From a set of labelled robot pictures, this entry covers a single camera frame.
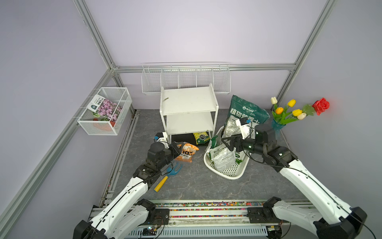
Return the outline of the white fertilizer bag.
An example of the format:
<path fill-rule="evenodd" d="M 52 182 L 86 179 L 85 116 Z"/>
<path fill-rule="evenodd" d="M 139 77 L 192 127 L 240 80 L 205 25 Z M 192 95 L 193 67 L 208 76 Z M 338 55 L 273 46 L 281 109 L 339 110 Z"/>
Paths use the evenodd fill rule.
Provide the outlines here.
<path fill-rule="evenodd" d="M 232 135 L 235 135 L 235 134 L 241 134 L 240 132 L 240 129 L 239 127 L 236 125 L 235 121 L 239 119 L 239 118 L 236 118 L 235 116 L 231 115 L 229 118 L 228 118 L 228 122 L 226 123 L 226 126 L 225 126 L 225 129 L 223 131 L 223 135 L 222 135 L 222 138 L 224 137 L 230 137 Z M 252 132 L 252 136 L 249 137 L 249 138 L 252 138 L 254 139 L 255 138 L 255 132 L 253 130 Z"/>

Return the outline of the orange packet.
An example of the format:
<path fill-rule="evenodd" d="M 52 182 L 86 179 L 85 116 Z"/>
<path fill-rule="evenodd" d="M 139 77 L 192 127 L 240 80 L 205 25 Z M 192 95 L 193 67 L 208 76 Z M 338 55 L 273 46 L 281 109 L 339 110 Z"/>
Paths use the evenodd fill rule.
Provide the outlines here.
<path fill-rule="evenodd" d="M 200 149 L 193 144 L 185 142 L 184 144 L 178 146 L 181 147 L 181 154 L 175 158 L 177 161 L 192 162 L 193 155 L 196 154 Z"/>

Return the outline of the white three-tier shelf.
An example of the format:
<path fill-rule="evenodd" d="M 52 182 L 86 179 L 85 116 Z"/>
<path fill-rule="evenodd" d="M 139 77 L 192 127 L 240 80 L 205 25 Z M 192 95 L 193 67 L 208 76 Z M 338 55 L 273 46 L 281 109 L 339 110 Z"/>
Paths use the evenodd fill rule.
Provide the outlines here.
<path fill-rule="evenodd" d="M 173 135 L 195 132 L 208 132 L 213 136 L 218 110 L 212 84 L 168 90 L 161 87 L 159 112 L 169 141 Z"/>

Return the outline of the white green small bag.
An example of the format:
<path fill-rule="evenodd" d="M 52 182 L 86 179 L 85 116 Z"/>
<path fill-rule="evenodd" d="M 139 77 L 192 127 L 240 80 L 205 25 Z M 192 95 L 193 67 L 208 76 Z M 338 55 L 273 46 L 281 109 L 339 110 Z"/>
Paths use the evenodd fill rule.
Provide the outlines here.
<path fill-rule="evenodd" d="M 209 146 L 208 146 L 208 149 L 206 150 L 207 154 L 210 156 L 210 149 L 214 148 L 214 147 L 217 147 L 219 145 L 223 144 L 221 142 L 221 136 L 220 135 L 215 135 L 210 143 L 209 143 Z"/>

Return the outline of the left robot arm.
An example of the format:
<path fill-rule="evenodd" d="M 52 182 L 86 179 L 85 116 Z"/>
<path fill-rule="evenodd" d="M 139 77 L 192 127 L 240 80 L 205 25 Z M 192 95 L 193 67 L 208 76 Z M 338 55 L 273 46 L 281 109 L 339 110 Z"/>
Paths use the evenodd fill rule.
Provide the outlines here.
<path fill-rule="evenodd" d="M 182 152 L 179 142 L 155 142 L 150 145 L 147 157 L 134 172 L 125 188 L 116 198 L 89 222 L 80 221 L 73 233 L 74 239 L 124 239 L 136 227 L 155 220 L 154 203 L 141 199 L 162 175 L 162 168 L 171 165 Z"/>

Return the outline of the red artificial rose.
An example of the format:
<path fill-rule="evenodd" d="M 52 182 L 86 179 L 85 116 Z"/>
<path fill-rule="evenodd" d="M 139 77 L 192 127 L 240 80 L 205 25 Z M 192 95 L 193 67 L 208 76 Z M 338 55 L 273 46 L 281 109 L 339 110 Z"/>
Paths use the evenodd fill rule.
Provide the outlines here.
<path fill-rule="evenodd" d="M 312 107 L 314 108 L 316 114 L 319 116 L 327 109 L 329 109 L 330 103 L 325 98 L 321 98 L 320 100 L 316 101 Z"/>

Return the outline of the black rose soil bag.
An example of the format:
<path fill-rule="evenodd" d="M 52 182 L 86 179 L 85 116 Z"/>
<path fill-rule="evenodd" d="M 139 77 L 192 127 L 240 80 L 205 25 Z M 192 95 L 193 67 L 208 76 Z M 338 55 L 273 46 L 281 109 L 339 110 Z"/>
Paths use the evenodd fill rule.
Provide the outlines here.
<path fill-rule="evenodd" d="M 235 164 L 235 153 L 230 151 L 226 145 L 221 144 L 210 149 L 210 159 L 215 169 L 221 172 Z"/>

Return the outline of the green yellow packet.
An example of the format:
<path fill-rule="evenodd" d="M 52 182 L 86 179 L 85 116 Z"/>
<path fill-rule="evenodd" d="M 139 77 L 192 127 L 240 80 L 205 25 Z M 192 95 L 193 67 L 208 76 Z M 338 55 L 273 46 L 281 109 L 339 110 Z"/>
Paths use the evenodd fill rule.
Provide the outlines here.
<path fill-rule="evenodd" d="M 197 145 L 205 145 L 210 142 L 210 136 L 209 134 L 205 132 L 195 132 L 193 133 L 193 136 L 195 138 L 195 142 Z"/>

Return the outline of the purple flower seed packet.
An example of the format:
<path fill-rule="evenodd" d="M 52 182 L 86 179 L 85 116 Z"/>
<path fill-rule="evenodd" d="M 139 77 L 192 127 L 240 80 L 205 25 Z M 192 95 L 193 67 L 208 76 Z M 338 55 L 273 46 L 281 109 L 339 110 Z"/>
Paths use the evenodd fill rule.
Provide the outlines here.
<path fill-rule="evenodd" d="M 90 110 L 96 118 L 100 118 L 101 121 L 112 122 L 116 122 L 122 112 L 122 107 L 118 103 L 114 103 L 98 94 L 87 104 L 87 109 Z"/>

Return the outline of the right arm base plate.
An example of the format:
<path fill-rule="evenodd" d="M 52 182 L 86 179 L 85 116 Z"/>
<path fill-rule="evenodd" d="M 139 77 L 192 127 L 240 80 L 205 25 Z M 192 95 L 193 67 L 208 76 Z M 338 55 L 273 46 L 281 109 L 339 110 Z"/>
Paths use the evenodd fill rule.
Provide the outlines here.
<path fill-rule="evenodd" d="M 247 209 L 247 218 L 251 224 L 278 224 L 288 221 L 278 219 L 273 210 L 264 207 L 250 207 Z"/>

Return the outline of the tulip bouquet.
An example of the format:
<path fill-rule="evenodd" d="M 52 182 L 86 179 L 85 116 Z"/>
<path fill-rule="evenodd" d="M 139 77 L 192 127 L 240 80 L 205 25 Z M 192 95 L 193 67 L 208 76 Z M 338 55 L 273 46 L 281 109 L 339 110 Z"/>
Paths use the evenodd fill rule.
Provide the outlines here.
<path fill-rule="evenodd" d="M 278 106 L 276 97 L 271 97 L 273 122 L 276 125 L 287 125 L 292 122 L 304 120 L 307 116 L 314 116 L 316 113 L 312 105 L 305 105 L 302 109 L 292 108 L 296 104 L 296 100 L 290 100 L 284 107 Z"/>

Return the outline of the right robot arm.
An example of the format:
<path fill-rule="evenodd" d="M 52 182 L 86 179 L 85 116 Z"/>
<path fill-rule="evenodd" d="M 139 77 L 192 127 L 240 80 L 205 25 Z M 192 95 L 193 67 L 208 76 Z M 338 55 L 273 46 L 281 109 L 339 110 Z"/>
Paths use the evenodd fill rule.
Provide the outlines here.
<path fill-rule="evenodd" d="M 317 209 L 314 213 L 273 197 L 263 208 L 279 220 L 295 224 L 319 239 L 354 239 L 365 227 L 367 213 L 351 207 L 319 182 L 298 157 L 277 143 L 276 133 L 269 124 L 255 126 L 251 136 L 242 134 L 223 137 L 222 143 L 231 151 L 258 154 L 263 164 L 272 167 L 288 179 Z"/>

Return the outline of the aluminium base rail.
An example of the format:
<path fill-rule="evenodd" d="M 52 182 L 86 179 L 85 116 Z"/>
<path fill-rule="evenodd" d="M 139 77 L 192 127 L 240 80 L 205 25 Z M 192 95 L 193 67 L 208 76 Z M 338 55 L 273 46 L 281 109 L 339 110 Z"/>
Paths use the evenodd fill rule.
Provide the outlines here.
<path fill-rule="evenodd" d="M 217 218 L 243 218 L 247 217 L 247 209 L 243 203 L 230 205 L 226 202 L 212 202 L 212 203 L 194 203 L 182 205 L 179 209 L 169 209 L 170 219 L 181 218 L 183 220 L 190 219 L 196 220 L 201 218 L 202 220 L 217 219 Z"/>

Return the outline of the tall green soil bag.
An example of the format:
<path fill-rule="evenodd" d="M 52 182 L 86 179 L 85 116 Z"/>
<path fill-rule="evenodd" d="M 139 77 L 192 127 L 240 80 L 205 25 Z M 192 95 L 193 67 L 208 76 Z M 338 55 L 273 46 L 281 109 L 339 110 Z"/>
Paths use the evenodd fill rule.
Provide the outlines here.
<path fill-rule="evenodd" d="M 263 124 L 270 118 L 266 110 L 236 95 L 231 98 L 227 121 L 231 116 L 237 119 L 248 118 L 258 124 Z"/>

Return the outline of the white perforated plastic basket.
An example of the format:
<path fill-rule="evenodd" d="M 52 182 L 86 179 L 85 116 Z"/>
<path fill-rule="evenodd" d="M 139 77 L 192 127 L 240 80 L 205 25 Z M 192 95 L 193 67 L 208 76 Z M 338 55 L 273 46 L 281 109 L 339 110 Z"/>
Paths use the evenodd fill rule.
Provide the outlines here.
<path fill-rule="evenodd" d="M 234 149 L 235 153 L 235 164 L 231 167 L 226 168 L 223 171 L 216 170 L 213 162 L 210 159 L 210 156 L 207 154 L 207 152 L 204 154 L 204 163 L 206 167 L 211 170 L 213 173 L 229 180 L 236 180 L 242 177 L 244 174 L 244 171 L 248 165 L 249 157 L 246 156 L 244 151 L 237 152 L 236 149 Z"/>

